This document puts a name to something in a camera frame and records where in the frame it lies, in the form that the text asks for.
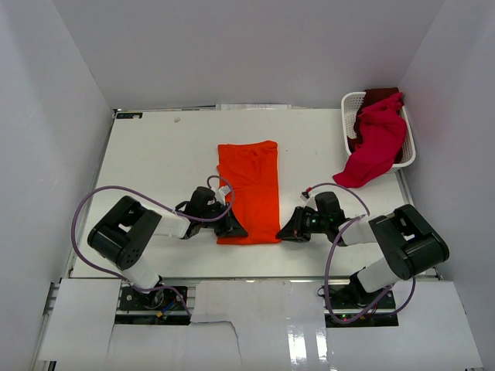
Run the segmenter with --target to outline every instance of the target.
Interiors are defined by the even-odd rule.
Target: white wall
[[[338,107],[397,86],[443,0],[54,0],[108,103]]]
[[[50,0],[1,0],[0,50],[0,369],[26,371],[111,110]]]
[[[495,369],[495,3],[448,0],[400,85],[418,157],[417,207],[451,250],[453,279],[483,364]]]

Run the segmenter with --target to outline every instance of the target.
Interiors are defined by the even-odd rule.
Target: basket rim
[[[346,99],[350,97],[363,97],[364,95],[366,95],[365,91],[354,91],[344,95],[342,100],[340,101],[340,111],[342,115],[342,127],[343,127],[343,141],[346,148],[346,152],[349,156],[351,155],[352,152],[350,151],[349,143],[347,142],[345,110],[343,109],[343,107]],[[412,154],[409,160],[407,160],[406,162],[402,162],[401,164],[393,164],[391,168],[405,168],[406,166],[409,166],[416,159],[416,147],[412,137],[411,125],[409,124],[409,118],[405,104],[402,106],[401,112],[402,115],[404,116],[405,123],[408,127],[408,138],[409,138],[409,142],[411,143]]]

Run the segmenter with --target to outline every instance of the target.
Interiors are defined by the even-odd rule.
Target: white plastic basket
[[[354,123],[356,122],[356,113],[363,103],[364,96],[363,91],[357,91],[354,93],[348,93],[342,98],[342,126],[343,126],[343,141],[346,145],[346,152],[350,156],[351,151],[347,137],[355,138],[356,132],[354,131]],[[405,107],[401,108],[399,115],[404,118],[406,125],[408,126],[408,133],[406,134],[404,144],[402,145],[402,160],[400,164],[393,164],[387,174],[396,172],[400,168],[405,168],[410,165],[416,158],[415,143],[412,140],[411,126],[409,126],[408,115],[406,114]]]

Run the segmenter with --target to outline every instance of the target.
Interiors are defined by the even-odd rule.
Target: black label
[[[115,118],[142,118],[142,112],[119,112]]]

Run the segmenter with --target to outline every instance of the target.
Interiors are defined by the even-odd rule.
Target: orange-red fabric
[[[218,172],[235,191],[232,210],[248,237],[218,238],[218,244],[277,243],[278,145],[263,141],[252,145],[218,145]]]

